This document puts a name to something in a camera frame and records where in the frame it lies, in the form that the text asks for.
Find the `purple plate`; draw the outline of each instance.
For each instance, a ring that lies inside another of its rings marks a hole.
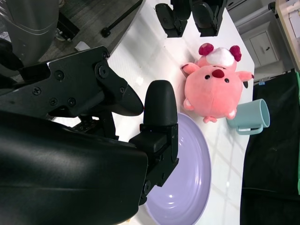
[[[193,120],[178,114],[179,163],[163,187],[148,194],[147,211],[159,225],[194,225],[210,193],[210,153]]]

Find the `plush toy foot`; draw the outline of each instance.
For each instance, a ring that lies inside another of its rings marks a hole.
[[[183,67],[181,67],[181,69],[187,73],[188,75],[190,75],[191,73],[195,72],[196,70],[199,69],[199,67],[192,63],[192,62],[189,62],[188,64],[184,65]]]
[[[192,106],[192,104],[189,102],[189,100],[187,98],[183,102],[183,107],[186,110],[194,110],[194,107]]]
[[[212,117],[212,116],[206,116],[206,117],[204,117],[204,119],[203,119],[204,123],[208,123],[209,121],[215,123],[215,122],[217,122],[217,119],[214,118],[214,117]]]
[[[208,55],[209,53],[211,53],[214,50],[214,46],[210,43],[205,43],[203,45],[200,46],[199,48],[199,55]]]
[[[234,119],[235,114],[236,114],[236,109],[232,110],[228,115],[226,115],[226,118],[232,120]]]

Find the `wall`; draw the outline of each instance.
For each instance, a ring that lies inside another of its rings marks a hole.
[[[231,9],[228,13],[233,22],[259,10],[263,7],[261,0],[247,0],[239,6]]]
[[[285,72],[283,62],[277,61],[254,70],[254,81],[266,79],[268,77],[277,76]]]

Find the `pink plush toy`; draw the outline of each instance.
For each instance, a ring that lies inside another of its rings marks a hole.
[[[188,63],[182,67],[187,73],[184,108],[194,110],[203,116],[204,123],[216,122],[218,118],[233,119],[243,89],[243,81],[254,76],[250,72],[236,72],[241,59],[240,48],[230,50],[203,44],[199,48],[202,57],[196,64]]]

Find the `black fabric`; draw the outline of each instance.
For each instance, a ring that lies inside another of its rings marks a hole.
[[[300,224],[298,159],[300,114],[295,72],[281,75],[254,87],[254,97],[264,99],[270,112],[270,127],[250,136],[247,146],[241,203],[242,225]],[[268,190],[267,196],[247,192]]]

